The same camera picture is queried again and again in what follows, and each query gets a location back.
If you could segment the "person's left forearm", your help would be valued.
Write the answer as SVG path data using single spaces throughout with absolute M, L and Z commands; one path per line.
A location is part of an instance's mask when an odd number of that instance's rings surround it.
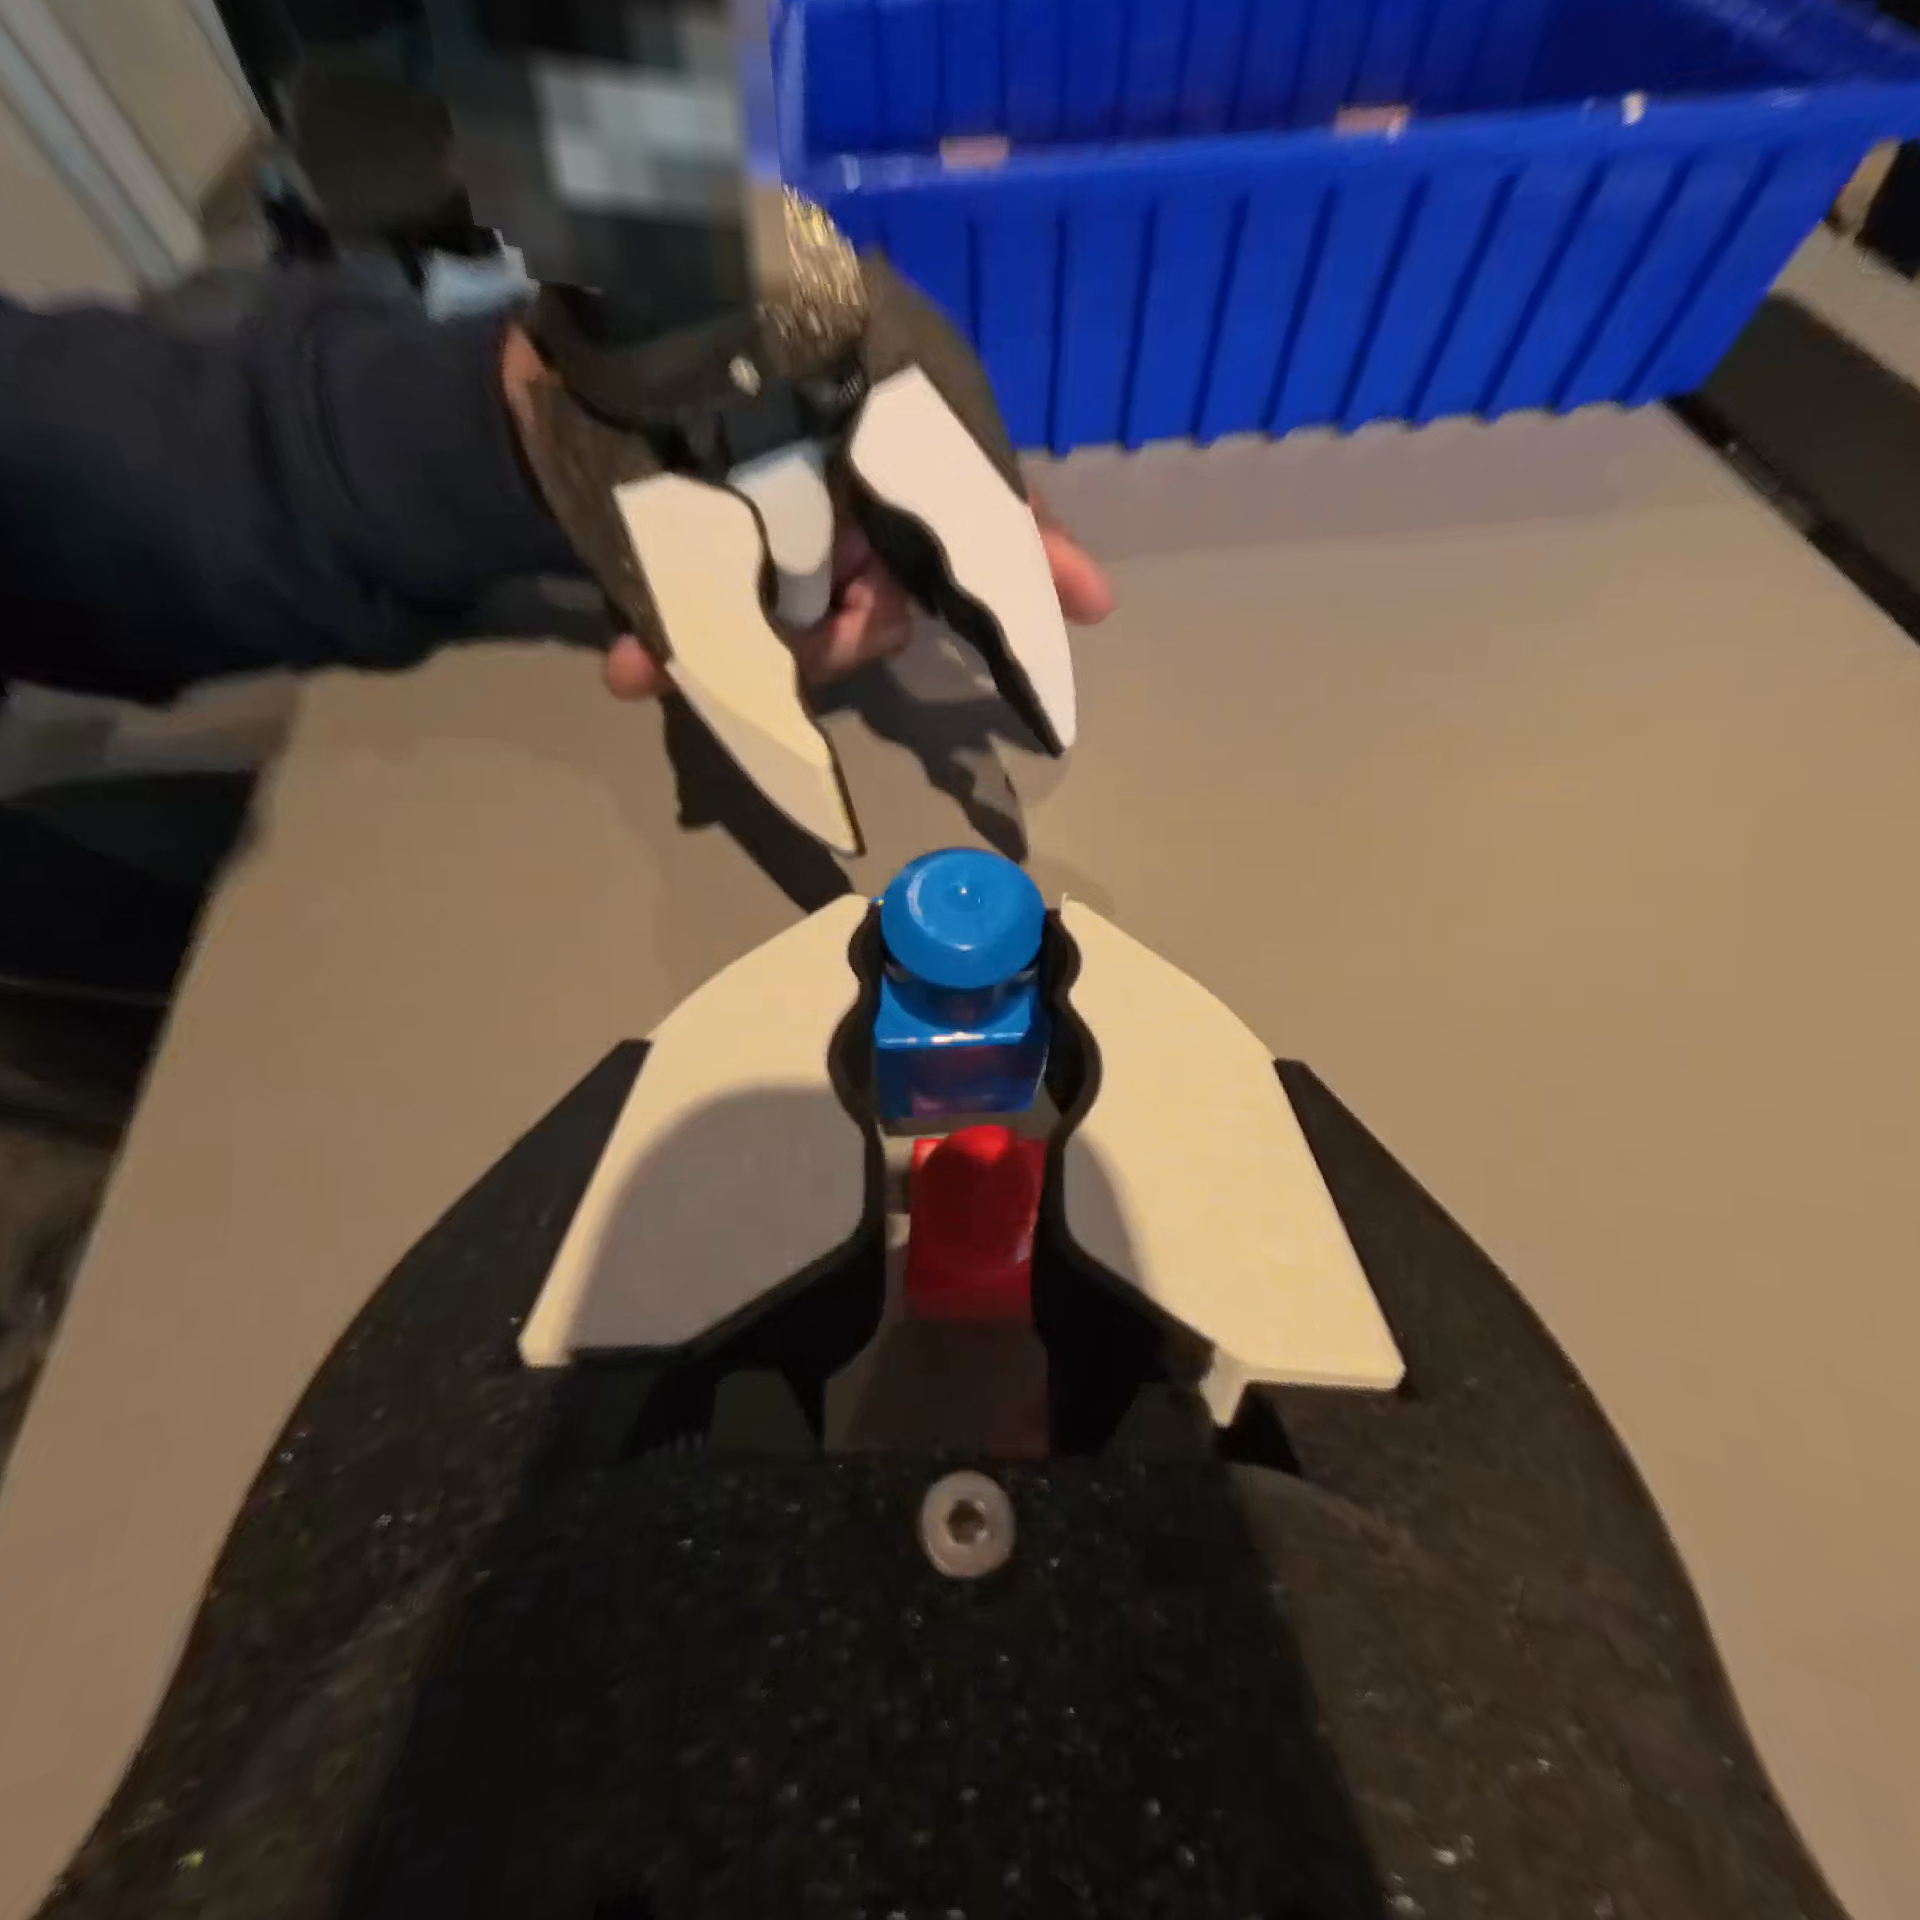
M 3 311 L 3 675 L 132 703 L 396 669 L 580 562 L 522 449 L 502 315 L 316 271 L 227 326 Z

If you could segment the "blue single-stud block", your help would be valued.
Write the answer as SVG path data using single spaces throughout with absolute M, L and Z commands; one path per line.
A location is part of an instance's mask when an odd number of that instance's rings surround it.
M 1029 1111 L 1045 1075 L 1046 907 L 1005 854 L 942 847 L 878 898 L 874 1104 L 894 1128 Z

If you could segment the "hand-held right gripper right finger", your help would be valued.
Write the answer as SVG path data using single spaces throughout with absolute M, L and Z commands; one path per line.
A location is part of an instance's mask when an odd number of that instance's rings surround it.
M 1062 1008 L 1090 1040 L 1062 1133 L 1070 1247 L 1206 1353 L 1227 1425 L 1253 1385 L 1392 1393 L 1400 1345 L 1367 1280 L 1275 1055 L 1208 987 L 1064 898 Z

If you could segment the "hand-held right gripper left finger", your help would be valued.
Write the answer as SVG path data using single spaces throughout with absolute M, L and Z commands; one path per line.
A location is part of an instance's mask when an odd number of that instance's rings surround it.
M 842 895 L 742 952 L 647 1035 L 519 1328 L 528 1368 L 672 1353 L 842 1251 L 869 1217 L 871 1130 L 832 1046 L 871 902 Z

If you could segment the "red single-stud block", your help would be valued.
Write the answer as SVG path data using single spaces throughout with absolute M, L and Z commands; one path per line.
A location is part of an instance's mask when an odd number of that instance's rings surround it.
M 980 1122 L 911 1146 L 903 1312 L 930 1322 L 1026 1322 L 1046 1144 Z

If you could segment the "person's dark jeans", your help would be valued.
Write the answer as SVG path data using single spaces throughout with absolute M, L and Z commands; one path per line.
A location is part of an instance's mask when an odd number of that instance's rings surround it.
M 3 1457 L 192 952 L 296 714 L 288 675 L 3 710 Z

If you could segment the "blue ribbed plastic bin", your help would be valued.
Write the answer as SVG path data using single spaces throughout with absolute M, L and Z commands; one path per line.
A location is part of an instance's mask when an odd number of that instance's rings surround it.
M 1871 3 L 783 3 L 783 168 L 1021 447 L 1692 393 L 1871 149 Z

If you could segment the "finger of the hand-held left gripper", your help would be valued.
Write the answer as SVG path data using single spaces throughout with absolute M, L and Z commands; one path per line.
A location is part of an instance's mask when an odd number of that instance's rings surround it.
M 730 487 L 656 472 L 614 487 L 612 507 L 653 599 L 676 691 L 790 825 L 856 854 L 839 758 L 766 601 L 771 552 L 754 504 Z
M 987 667 L 1040 749 L 1064 757 L 1077 681 L 1040 526 L 923 368 L 869 386 L 846 470 L 874 552 Z

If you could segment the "person's left hand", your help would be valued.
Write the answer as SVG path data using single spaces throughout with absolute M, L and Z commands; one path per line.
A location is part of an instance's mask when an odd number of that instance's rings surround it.
M 1070 624 L 1093 625 L 1115 608 L 1114 584 L 1093 554 L 1059 522 L 1050 504 L 1031 497 L 1046 567 Z M 906 589 L 874 554 L 852 518 L 842 518 L 832 557 L 828 615 L 789 635 L 804 681 L 839 681 L 863 665 L 903 650 L 911 625 Z M 658 698 L 672 678 L 638 637 L 620 635 L 604 657 L 604 678 L 620 701 Z

